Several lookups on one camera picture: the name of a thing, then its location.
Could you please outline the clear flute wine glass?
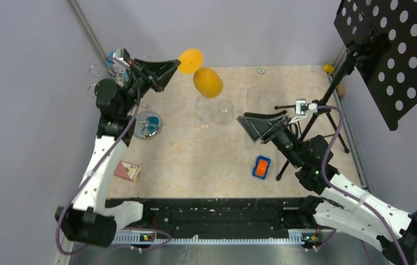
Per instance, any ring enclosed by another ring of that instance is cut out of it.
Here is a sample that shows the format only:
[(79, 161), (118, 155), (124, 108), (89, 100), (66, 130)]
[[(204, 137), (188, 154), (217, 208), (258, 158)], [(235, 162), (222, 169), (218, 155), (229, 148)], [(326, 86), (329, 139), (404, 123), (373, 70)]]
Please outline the clear flute wine glass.
[(260, 109), (261, 89), (250, 88), (247, 90), (247, 108), (250, 112), (257, 112)]

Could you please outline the clear ribbed short glass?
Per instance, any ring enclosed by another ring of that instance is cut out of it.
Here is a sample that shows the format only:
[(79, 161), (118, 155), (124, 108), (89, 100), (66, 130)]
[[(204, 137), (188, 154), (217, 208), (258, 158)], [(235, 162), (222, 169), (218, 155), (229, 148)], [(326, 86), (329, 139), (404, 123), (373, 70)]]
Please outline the clear ribbed short glass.
[(220, 124), (228, 124), (234, 116), (234, 105), (230, 100), (221, 100), (217, 105), (218, 120)]

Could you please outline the yellow wine glass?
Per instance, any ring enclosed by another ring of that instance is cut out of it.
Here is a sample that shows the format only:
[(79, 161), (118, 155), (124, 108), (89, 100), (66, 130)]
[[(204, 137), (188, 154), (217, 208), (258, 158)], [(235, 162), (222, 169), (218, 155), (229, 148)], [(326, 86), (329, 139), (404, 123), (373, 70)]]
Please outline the yellow wine glass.
[(199, 49), (185, 50), (180, 54), (178, 60), (180, 62), (179, 72), (193, 76), (193, 84), (203, 97), (212, 99), (222, 93), (224, 88), (222, 78), (215, 70), (202, 66), (204, 56)]

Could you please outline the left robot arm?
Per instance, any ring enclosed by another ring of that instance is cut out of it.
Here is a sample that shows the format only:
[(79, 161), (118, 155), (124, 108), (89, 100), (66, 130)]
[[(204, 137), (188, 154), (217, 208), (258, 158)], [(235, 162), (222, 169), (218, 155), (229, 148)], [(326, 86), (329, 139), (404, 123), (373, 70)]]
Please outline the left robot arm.
[(132, 223), (145, 228), (152, 219), (150, 211), (138, 201), (106, 207), (106, 195), (121, 156), (133, 137), (142, 97), (150, 89), (164, 91), (181, 62), (110, 56), (106, 61), (121, 66), (128, 79), (120, 85), (113, 78), (103, 78), (93, 85), (95, 103), (100, 110), (94, 150), (76, 193), (55, 213), (56, 246), (66, 255), (69, 251), (62, 248), (61, 236), (71, 242), (108, 247), (117, 231)]

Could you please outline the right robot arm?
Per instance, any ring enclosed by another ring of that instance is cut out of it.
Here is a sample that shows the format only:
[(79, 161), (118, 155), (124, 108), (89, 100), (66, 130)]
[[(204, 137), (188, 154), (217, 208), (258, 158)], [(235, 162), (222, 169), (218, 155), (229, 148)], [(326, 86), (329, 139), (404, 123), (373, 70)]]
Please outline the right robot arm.
[(417, 262), (417, 211), (409, 213), (355, 185), (329, 164), (333, 154), (322, 135), (302, 141), (290, 125), (304, 118), (245, 113), (237, 118), (253, 142), (272, 143), (296, 169), (301, 185), (314, 193), (298, 212), (304, 227), (331, 227), (367, 242), (393, 264)]

